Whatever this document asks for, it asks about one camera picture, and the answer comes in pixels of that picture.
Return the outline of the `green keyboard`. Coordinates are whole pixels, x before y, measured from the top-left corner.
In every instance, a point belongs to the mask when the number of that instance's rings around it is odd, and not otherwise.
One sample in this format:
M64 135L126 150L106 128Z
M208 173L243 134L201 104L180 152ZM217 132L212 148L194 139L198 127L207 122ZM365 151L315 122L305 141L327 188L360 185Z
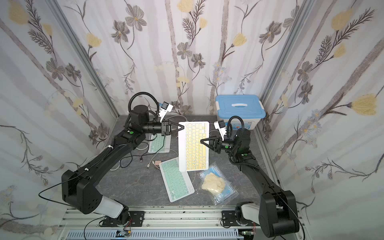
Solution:
M169 153L171 145L171 136L162 136L161 134L151 135L149 141L148 153Z
M189 174L179 170L179 158L161 162L159 167L171 203L195 192Z

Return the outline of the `yellow wireless keyboard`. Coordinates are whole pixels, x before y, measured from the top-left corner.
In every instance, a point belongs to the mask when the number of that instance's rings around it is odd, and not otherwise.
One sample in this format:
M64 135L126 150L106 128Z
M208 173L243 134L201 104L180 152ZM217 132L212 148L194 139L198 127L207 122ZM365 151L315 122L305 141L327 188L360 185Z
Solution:
M184 128L178 132L179 171L204 171L209 168L209 148L201 143L209 137L210 123L180 122Z

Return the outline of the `pink USB charger end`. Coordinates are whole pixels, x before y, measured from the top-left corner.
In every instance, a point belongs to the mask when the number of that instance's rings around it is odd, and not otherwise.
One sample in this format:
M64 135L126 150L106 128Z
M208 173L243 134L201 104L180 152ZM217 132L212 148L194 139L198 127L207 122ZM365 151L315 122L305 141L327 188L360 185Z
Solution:
M161 162L162 162L162 161L157 160L157 161L153 161L153 164L154 164L156 167L159 167L160 164L161 164Z

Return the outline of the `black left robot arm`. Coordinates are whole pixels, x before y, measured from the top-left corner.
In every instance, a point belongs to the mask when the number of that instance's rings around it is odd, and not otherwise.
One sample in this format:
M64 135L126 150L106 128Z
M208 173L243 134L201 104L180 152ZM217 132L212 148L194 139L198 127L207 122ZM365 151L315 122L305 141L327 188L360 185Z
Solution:
M147 134L169 136L184 129L170 120L164 120L173 105L155 100L156 111L150 111L145 105L132 107L135 98L147 92L139 92L130 99L128 118L123 130L113 137L112 142L91 161L76 171L66 171L62 175L62 199L71 207L87 215L96 213L115 220L118 226L126 226L131 218L129 208L118 201L103 196L97 185L106 173L126 155L135 150Z

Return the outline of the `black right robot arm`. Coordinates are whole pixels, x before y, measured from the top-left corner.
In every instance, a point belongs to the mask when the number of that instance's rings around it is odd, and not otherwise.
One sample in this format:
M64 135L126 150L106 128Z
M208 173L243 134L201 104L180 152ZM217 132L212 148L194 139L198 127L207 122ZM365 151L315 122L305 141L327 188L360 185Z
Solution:
M253 222L261 227L268 238L299 232L303 225L298 217L294 194L283 190L263 171L250 149L251 132L244 126L234 130L231 124L234 119L239 120L241 125L244 124L239 116L231 117L227 123L223 120L216 121L215 129L221 135L201 139L200 143L215 153L226 152L230 163L238 167L260 195L259 205L253 202L237 204L237 224L245 226Z

